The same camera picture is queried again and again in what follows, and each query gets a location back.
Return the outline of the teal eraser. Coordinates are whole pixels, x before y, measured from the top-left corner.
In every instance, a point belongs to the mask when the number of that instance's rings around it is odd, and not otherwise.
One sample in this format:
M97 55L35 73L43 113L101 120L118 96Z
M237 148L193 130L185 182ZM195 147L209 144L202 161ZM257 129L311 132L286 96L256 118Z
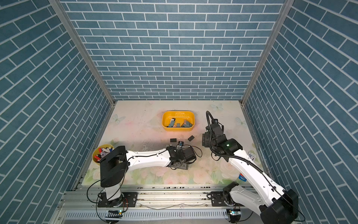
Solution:
M183 122L183 125L182 125L182 127L185 127L185 128L190 128L190 127L192 127L193 126L193 124L192 123L190 123L188 120L184 120L184 122Z

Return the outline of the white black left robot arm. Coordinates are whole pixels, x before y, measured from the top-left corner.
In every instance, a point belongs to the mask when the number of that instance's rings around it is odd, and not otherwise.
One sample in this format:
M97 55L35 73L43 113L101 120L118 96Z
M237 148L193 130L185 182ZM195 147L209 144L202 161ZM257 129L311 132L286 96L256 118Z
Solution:
M105 190L106 199L111 202L122 199L121 187L127 172L150 167L169 167L187 170L197 155L192 146L174 147L137 152L119 146L112 151L97 155L95 161L100 166L100 185Z

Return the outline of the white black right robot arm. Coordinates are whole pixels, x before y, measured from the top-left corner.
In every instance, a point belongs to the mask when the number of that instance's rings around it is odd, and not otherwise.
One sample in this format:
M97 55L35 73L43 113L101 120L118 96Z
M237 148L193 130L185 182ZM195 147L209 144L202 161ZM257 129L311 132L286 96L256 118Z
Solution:
M285 190L267 176L250 159L235 139L227 139L221 126L213 123L206 127L202 145L224 158L251 184L256 193L245 190L236 182L223 189L224 201L233 206L242 204L261 217L265 224L291 224L298 217L298 195Z

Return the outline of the yellow plastic storage box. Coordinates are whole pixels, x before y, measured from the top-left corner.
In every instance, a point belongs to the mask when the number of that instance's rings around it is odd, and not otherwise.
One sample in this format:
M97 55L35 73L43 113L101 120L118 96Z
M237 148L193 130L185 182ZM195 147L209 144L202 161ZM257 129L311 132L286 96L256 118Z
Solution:
M172 118L175 118L175 124L173 127L167 127ZM190 128L182 127L184 120L188 120L193 124ZM189 132L192 131L195 126L195 115L191 111L166 111L162 116L162 127L169 132Z

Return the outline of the red blue glue tube package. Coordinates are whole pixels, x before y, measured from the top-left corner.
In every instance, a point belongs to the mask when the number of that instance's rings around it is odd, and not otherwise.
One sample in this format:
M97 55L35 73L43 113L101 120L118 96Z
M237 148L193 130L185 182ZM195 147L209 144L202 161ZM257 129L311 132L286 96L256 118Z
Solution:
M252 161L256 161L256 158L257 158L256 153L254 153L254 152L252 152L252 151L249 151L249 152L248 152L248 156L249 156L249 158L250 158Z

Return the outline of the right electronics board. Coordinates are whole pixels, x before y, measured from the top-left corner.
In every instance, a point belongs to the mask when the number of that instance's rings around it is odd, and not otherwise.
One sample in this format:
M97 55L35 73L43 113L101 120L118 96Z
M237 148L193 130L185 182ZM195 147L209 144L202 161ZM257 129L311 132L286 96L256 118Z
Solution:
M241 210L240 209L227 209L227 218L226 220L229 223L236 224L241 219Z

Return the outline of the electronics board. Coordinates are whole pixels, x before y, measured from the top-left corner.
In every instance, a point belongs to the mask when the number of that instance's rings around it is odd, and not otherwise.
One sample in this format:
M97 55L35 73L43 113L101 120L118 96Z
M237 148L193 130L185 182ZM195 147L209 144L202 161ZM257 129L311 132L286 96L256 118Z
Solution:
M241 210L240 209L227 209L227 218L226 220L229 223L236 224L241 219Z
M118 221L122 217L123 217L122 210L109 210L105 215L105 220L114 222L114 221Z

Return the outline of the yellow cup of pens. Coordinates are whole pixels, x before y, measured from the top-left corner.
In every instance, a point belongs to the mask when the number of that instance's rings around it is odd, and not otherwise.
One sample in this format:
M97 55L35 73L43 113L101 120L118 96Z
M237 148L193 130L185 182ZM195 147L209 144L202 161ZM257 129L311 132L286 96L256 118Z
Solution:
M104 145L99 146L92 153L92 161L95 162L97 165L99 165L100 161L105 156L107 156L110 152L112 152L113 150L114 150L114 147L110 144L104 144Z

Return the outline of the left electronics board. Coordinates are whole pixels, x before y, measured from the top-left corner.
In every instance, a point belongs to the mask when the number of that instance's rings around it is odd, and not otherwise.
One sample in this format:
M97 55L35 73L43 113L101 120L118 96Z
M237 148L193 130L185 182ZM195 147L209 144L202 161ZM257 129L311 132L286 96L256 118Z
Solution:
M105 220L114 222L114 221L118 221L122 217L123 217L122 210L109 210L105 215Z

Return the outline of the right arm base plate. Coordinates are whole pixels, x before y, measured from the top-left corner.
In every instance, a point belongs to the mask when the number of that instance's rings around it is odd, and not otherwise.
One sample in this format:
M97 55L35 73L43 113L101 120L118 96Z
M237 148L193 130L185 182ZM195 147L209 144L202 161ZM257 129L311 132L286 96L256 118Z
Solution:
M234 206L230 194L226 191L212 191L208 194L213 207Z

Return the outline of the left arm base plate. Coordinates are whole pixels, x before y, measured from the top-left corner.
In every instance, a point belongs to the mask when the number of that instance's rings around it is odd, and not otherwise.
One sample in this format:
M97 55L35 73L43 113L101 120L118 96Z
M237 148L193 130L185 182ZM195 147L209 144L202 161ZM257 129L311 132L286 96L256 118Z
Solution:
M105 192L99 194L97 206L100 208L135 207L137 203L137 192L124 192L114 200L109 201Z

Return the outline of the aluminium mounting rail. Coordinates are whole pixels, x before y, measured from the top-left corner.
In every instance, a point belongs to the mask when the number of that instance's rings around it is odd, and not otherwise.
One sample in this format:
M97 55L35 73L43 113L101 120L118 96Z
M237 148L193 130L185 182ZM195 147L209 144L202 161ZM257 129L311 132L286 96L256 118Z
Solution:
M252 186L242 186L245 190L256 193ZM148 188L123 188L124 192L137 192L136 208L169 209L180 206L213 207L208 194L212 191L223 191L216 187L148 187ZM95 190L76 190L66 192L60 205L69 208L98 207L99 194ZM224 207L245 207L242 204Z

